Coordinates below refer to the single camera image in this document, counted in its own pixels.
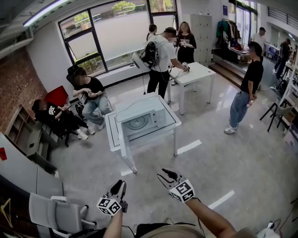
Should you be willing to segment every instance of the standing man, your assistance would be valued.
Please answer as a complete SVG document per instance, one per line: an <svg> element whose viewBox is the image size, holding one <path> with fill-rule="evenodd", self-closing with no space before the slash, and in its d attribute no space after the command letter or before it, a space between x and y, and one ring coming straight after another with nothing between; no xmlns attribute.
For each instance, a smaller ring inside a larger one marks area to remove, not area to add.
<svg viewBox="0 0 298 238"><path fill-rule="evenodd" d="M241 91L238 92L233 100L230 109L230 127L224 130L226 134L235 133L239 122L242 121L246 112L247 104L250 100L256 100L256 91L263 76L263 65L260 61L262 48L256 42L249 45L249 55L253 60L248 66L247 72L241 84Z"/></svg>
<svg viewBox="0 0 298 238"><path fill-rule="evenodd" d="M280 78L280 75L282 74L285 64L289 59L290 56L290 48L289 45L291 44L291 41L289 38L285 39L283 43L280 44L279 49L279 58L274 66L273 72L276 74L277 79Z"/></svg>
<svg viewBox="0 0 298 238"><path fill-rule="evenodd" d="M266 38L265 38L265 33L266 33L266 30L264 27L260 27L259 29L259 33L254 33L251 37L250 37L250 43L253 41L253 42L256 42L258 43L261 48L262 48L262 55L260 57L260 61L261 63L263 62L263 58L264 58L264 53L266 51Z"/></svg>
<svg viewBox="0 0 298 238"><path fill-rule="evenodd" d="M98 125L98 129L101 130L104 126L104 116L111 111L108 105L108 97L104 92L102 83L94 77L86 75L86 71L83 68L78 68L74 73L74 93L76 97L80 93L87 96L88 102L85 104L82 111L82 115L89 121Z"/></svg>
<svg viewBox="0 0 298 238"><path fill-rule="evenodd" d="M173 66L188 71L188 67L184 67L176 59L173 42L176 41L177 31L173 27L168 27L161 35L152 36L149 42L158 42L158 59L155 65L152 66L149 72L150 80L148 83L147 93L155 92L157 84L159 83L158 94L164 98L169 82L169 65L170 61Z"/></svg>

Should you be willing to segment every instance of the woman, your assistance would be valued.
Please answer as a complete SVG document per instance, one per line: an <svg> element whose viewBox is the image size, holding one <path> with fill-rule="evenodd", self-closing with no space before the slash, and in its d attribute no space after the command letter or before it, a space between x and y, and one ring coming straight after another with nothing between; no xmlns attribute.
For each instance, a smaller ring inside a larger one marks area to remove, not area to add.
<svg viewBox="0 0 298 238"><path fill-rule="evenodd" d="M67 105L60 107L38 99L33 103L32 111L35 113L37 120L48 125L53 130L53 133L57 135L69 129L76 130L79 139L88 139L88 136L80 130L80 126L87 128L91 135L95 133L90 126L74 116L74 114L68 110Z"/></svg>
<svg viewBox="0 0 298 238"><path fill-rule="evenodd" d="M157 26L154 24L150 24L149 25L149 32L147 34L147 38L146 41L148 41L152 36L154 36L156 34L157 31Z"/></svg>
<svg viewBox="0 0 298 238"><path fill-rule="evenodd" d="M186 21L182 22L178 31L178 39L180 48L178 50L178 61L182 63L193 63L194 60L194 51L196 49L196 40L194 35L191 33L190 26Z"/></svg>

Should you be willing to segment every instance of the white table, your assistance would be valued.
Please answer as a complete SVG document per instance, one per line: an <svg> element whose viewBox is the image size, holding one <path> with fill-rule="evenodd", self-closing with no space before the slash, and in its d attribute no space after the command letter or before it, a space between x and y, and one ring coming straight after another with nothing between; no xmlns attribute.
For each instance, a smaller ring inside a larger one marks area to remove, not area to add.
<svg viewBox="0 0 298 238"><path fill-rule="evenodd" d="M152 96L157 96L155 93L149 93L144 95L142 98L149 98ZM141 145L150 143L152 141L156 141L159 138L168 136L173 134L174 135L174 155L177 156L178 152L178 136L177 136L177 127L181 125L181 121L179 118L175 115L175 113L172 111L172 109L167 105L167 103L160 97L160 101L162 102L163 106L166 109L166 124L164 127L158 128L153 127L150 130L146 130L143 132L139 132L136 134L133 134L131 136L128 136L128 143L129 147L140 147ZM123 157L121 154L121 147L120 147L120 141L119 136L122 136L121 129L118 128L117 122L116 122L116 114L117 112L111 112L107 115L105 115L105 121L106 121L106 129L108 132L108 142L110 145L111 151L117 152L117 154L120 156L120 158L125 162L125 164L132 170L133 173L136 173L136 167L135 162L132 158L132 156Z"/></svg>
<svg viewBox="0 0 298 238"><path fill-rule="evenodd" d="M185 87L188 84L193 83L193 90L196 92L196 83L200 80L209 80L210 81L210 89L209 89L209 98L207 100L210 103L211 96L212 96L212 89L214 84L214 77L216 73L211 69L197 63L189 64L190 72L181 72L181 69L173 68L172 72L170 73L170 77L175 79L175 81L180 86L180 100L179 100L179 112L181 115L184 114L184 93Z"/></svg>

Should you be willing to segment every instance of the stairs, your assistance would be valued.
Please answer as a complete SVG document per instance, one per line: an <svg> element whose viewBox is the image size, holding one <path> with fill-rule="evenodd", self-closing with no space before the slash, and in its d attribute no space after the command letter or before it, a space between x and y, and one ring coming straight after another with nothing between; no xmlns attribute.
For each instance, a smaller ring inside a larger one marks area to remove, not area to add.
<svg viewBox="0 0 298 238"><path fill-rule="evenodd" d="M215 64L209 65L209 68L240 88L242 80L245 76L243 72L240 72L235 67L222 60L215 62Z"/></svg>

